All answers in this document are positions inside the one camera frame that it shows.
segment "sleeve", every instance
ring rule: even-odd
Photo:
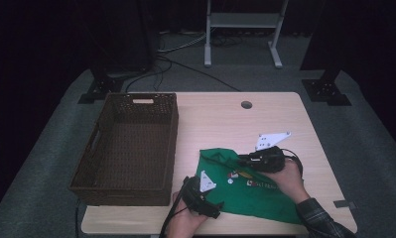
[[[355,237],[350,230],[334,222],[315,198],[297,204],[297,214],[308,229],[309,237]]]

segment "wooden tabletop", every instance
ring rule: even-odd
[[[300,96],[294,92],[177,92],[177,137],[173,192],[183,179],[195,175],[199,150],[232,149],[238,154],[254,152],[259,134],[291,132],[280,148],[296,153],[304,166],[308,193],[336,221],[356,232],[348,207]],[[252,107],[244,109],[243,101]],[[81,229],[88,234],[159,234],[171,206],[89,206]],[[208,220],[197,234],[270,235],[306,234],[301,225],[221,212]]]

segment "white metal stand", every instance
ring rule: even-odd
[[[212,28],[274,28],[274,39],[268,43],[275,67],[282,68],[276,49],[282,23],[289,0],[284,0],[279,13],[212,13],[211,0],[207,0],[206,11],[206,43],[204,45],[204,65],[211,66],[210,31]]]

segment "folded green fabric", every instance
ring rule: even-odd
[[[301,224],[294,202],[271,179],[237,161],[237,154],[229,149],[200,150],[197,175],[204,171],[216,183],[207,201],[224,201],[223,212]]]

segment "table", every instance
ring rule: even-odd
[[[272,42],[268,42],[275,67],[282,68],[276,45],[284,22],[289,0],[283,0],[279,13],[213,13],[211,0],[207,0],[206,42],[204,44],[204,65],[211,66],[210,32],[212,28],[272,28],[275,29]]]
[[[294,92],[178,92],[177,138],[173,191],[193,176],[200,149],[228,148],[238,154],[253,152],[259,134],[290,131],[278,144],[295,152],[304,166],[308,193],[336,221],[351,231],[356,224],[344,200],[316,131],[300,96]],[[250,102],[245,109],[242,102]],[[88,234],[159,234],[171,206],[89,206],[81,229]],[[221,212],[199,228],[199,235],[297,235],[301,225]]]

